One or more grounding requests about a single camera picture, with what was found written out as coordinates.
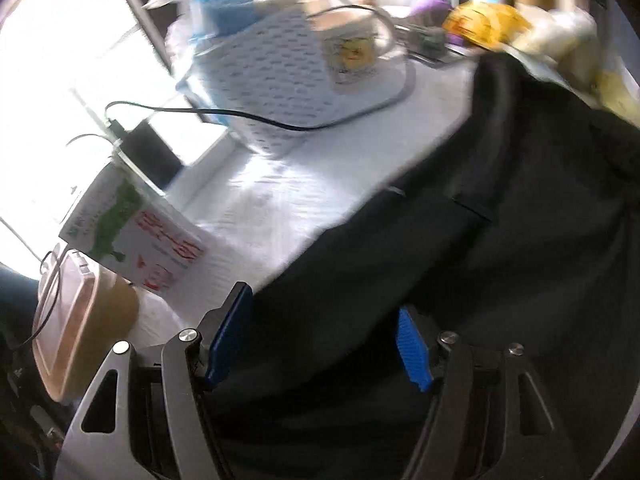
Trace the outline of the green white carton box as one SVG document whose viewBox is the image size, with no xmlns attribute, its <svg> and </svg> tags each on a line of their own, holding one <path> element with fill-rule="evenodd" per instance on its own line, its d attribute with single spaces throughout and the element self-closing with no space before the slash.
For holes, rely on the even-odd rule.
<svg viewBox="0 0 640 480">
<path fill-rule="evenodd" d="M 114 159 L 75 200 L 60 237 L 101 266 L 160 296 L 206 254 L 200 230 Z"/>
</svg>

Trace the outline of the black pants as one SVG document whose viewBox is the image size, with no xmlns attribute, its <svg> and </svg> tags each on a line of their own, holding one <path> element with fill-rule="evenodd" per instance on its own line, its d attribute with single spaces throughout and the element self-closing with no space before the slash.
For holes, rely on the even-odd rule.
<svg viewBox="0 0 640 480">
<path fill-rule="evenodd" d="M 637 478 L 638 129 L 483 56 L 463 124 L 256 294 L 206 408 L 230 477 L 407 479 L 428 399 L 403 307 L 521 344 L 578 479 Z"/>
</svg>

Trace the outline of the black power adapter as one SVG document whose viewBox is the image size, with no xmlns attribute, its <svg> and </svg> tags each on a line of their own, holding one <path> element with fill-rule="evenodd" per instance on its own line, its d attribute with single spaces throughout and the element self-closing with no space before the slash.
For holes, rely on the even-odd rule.
<svg viewBox="0 0 640 480">
<path fill-rule="evenodd" d="M 171 151 L 147 119 L 131 130 L 126 130 L 117 120 L 110 119 L 108 130 L 114 134 L 119 148 L 130 162 L 160 190 L 166 191 L 183 170 L 180 158 Z"/>
</svg>

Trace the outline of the white mug yellow print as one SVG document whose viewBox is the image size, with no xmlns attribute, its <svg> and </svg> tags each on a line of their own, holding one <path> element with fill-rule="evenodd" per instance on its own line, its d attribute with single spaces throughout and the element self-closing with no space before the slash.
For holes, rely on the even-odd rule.
<svg viewBox="0 0 640 480">
<path fill-rule="evenodd" d="M 378 71 L 378 61 L 396 47 L 394 26 L 366 6 L 341 6 L 308 18 L 321 42 L 326 67 L 339 87 L 360 84 Z"/>
</svg>

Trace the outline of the white perforated plastic basket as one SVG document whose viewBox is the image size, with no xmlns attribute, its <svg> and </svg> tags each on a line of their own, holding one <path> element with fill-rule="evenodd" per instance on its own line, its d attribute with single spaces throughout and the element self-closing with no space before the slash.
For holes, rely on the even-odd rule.
<svg viewBox="0 0 640 480">
<path fill-rule="evenodd" d="M 375 75 L 339 87 L 308 18 L 300 6 L 290 6 L 228 38 L 200 41 L 179 89 L 267 157 L 410 96 L 416 71 L 396 32 L 396 47 L 380 58 Z"/>
</svg>

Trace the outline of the yellow snack package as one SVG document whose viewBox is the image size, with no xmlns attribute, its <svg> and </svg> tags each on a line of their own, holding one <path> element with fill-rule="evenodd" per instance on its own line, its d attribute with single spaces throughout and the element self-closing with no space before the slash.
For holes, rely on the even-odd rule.
<svg viewBox="0 0 640 480">
<path fill-rule="evenodd" d="M 498 51 L 533 25 L 514 6 L 468 1 L 451 11 L 442 27 L 476 46 Z"/>
</svg>

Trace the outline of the brown storage box with lid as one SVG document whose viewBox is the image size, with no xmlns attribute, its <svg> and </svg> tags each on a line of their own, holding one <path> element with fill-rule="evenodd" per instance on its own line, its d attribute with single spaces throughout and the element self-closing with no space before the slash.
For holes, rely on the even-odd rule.
<svg viewBox="0 0 640 480">
<path fill-rule="evenodd" d="M 75 249 L 55 247 L 41 265 L 30 343 L 50 398 L 82 396 L 107 353 L 137 321 L 139 299 L 121 276 Z"/>
</svg>

